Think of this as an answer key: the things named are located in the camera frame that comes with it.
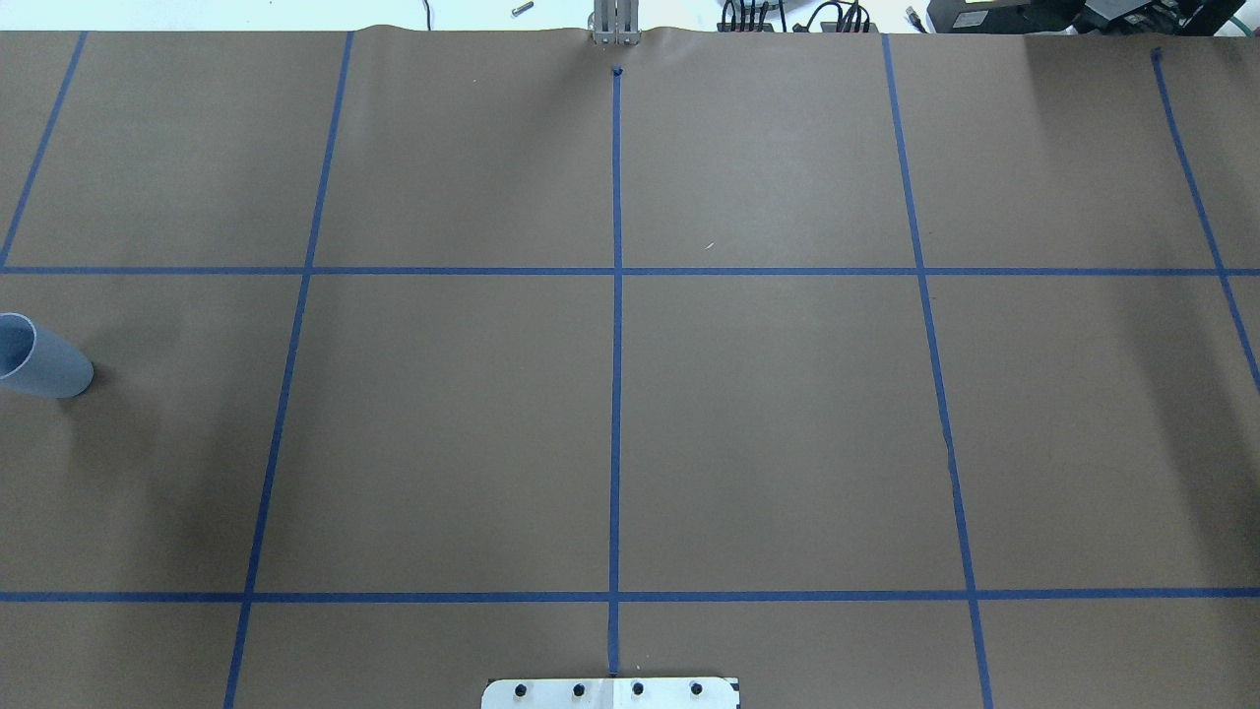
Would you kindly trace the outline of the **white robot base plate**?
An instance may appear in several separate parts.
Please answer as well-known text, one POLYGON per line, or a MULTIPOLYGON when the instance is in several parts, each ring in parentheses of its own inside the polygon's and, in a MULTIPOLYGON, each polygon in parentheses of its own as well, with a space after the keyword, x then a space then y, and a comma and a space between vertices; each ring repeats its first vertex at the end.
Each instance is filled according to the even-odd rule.
POLYGON ((741 708, 736 678, 509 678, 481 708, 741 708))

